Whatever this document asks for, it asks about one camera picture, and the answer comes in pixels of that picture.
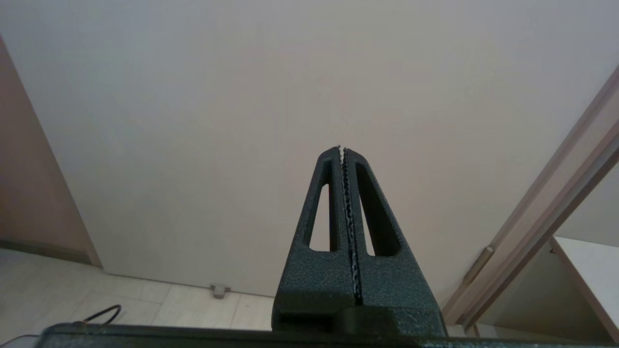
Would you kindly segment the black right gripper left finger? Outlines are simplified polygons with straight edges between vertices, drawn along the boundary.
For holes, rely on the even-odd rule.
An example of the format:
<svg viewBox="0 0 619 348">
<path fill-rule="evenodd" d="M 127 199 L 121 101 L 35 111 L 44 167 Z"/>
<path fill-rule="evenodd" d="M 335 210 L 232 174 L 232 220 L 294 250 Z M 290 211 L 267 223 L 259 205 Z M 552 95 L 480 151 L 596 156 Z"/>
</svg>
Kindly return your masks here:
<svg viewBox="0 0 619 348">
<path fill-rule="evenodd" d="M 329 249 L 310 247 L 323 187 L 328 188 Z M 339 147 L 317 160 L 272 308 L 273 331 L 332 331 L 338 312 L 354 306 L 349 228 Z"/>
</svg>

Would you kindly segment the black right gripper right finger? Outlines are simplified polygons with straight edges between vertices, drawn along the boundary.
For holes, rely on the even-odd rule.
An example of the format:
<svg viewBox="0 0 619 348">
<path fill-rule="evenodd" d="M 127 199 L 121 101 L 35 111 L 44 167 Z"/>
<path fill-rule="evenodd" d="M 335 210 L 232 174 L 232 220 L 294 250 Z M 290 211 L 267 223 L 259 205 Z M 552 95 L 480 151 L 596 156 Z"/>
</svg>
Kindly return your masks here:
<svg viewBox="0 0 619 348">
<path fill-rule="evenodd" d="M 346 148 L 344 170 L 358 291 L 344 310 L 345 332 L 445 336 L 440 307 L 369 162 Z"/>
</svg>

